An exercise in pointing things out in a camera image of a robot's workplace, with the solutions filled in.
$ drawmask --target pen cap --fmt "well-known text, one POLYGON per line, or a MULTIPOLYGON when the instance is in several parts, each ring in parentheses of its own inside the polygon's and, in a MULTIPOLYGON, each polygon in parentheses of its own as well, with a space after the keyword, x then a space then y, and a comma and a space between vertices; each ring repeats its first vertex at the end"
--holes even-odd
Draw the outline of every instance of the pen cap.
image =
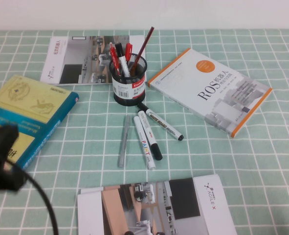
POLYGON ((116 47, 116 51, 117 51, 118 57, 125 56, 125 53, 124 53, 124 50, 123 50, 123 46, 121 45, 121 43, 116 43, 115 47, 116 47))
POLYGON ((140 109, 140 110, 143 110, 144 112, 146 112, 149 108, 145 105, 145 104, 143 104, 143 103, 139 103, 138 104, 138 108, 140 109))
POLYGON ((152 150, 153 156, 155 157, 156 160, 160 161, 163 159, 163 155, 160 152, 160 149, 159 149, 157 143, 154 143, 151 145, 151 150, 152 150))

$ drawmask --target agile x logo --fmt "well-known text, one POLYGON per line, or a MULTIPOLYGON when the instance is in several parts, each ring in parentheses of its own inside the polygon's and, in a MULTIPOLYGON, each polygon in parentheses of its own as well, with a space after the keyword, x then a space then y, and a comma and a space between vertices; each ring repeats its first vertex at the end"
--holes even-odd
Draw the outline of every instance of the agile x logo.
POLYGON ((212 190, 212 191, 213 191, 214 189, 213 189, 213 188, 210 188, 208 185, 209 185, 209 183, 207 183, 207 186, 206 186, 206 185, 204 185, 204 187, 207 187, 207 188, 209 188, 210 190, 212 190))
POLYGON ((209 183, 207 183, 207 185, 204 185, 204 187, 207 189, 208 192, 208 197, 209 197, 209 201, 212 205, 213 210, 216 210, 216 206, 215 206, 215 195, 214 195, 214 188, 211 188, 209 186, 209 183))

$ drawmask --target book cover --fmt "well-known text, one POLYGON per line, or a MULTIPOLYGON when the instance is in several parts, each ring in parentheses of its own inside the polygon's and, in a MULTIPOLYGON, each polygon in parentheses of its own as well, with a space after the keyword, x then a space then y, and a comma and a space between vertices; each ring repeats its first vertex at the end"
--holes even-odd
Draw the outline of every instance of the book cover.
POLYGON ((17 125, 19 137, 8 158, 26 168, 78 99, 77 93, 30 78, 10 78, 0 89, 0 125, 17 125))
POLYGON ((148 85, 231 137, 272 90, 190 48, 148 85))
POLYGON ((79 235, 236 235, 218 175, 85 188, 79 235))
POLYGON ((49 84, 111 83, 110 43, 127 43, 138 54, 144 36, 52 37, 40 81, 49 84))

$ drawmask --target label on pen holder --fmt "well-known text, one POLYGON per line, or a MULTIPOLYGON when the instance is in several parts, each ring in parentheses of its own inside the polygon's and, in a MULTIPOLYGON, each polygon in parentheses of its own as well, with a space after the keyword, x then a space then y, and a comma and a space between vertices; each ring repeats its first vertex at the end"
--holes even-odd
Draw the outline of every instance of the label on pen holder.
POLYGON ((140 81, 132 84, 122 84, 115 79, 112 80, 114 93, 122 99, 136 99, 145 90, 145 76, 140 81))

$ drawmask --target pen holder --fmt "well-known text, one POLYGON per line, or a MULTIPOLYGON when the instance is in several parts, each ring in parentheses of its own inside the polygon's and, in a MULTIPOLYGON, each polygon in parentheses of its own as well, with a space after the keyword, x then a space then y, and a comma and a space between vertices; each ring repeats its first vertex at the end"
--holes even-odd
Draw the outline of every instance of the pen holder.
MULTIPOLYGON (((136 54, 132 54, 128 68, 132 67, 136 54)), ((145 59, 140 57, 134 76, 123 77, 117 74, 113 61, 110 62, 110 72, 113 82, 114 99, 118 104, 134 106, 141 103, 145 98, 145 71, 148 67, 145 59)))

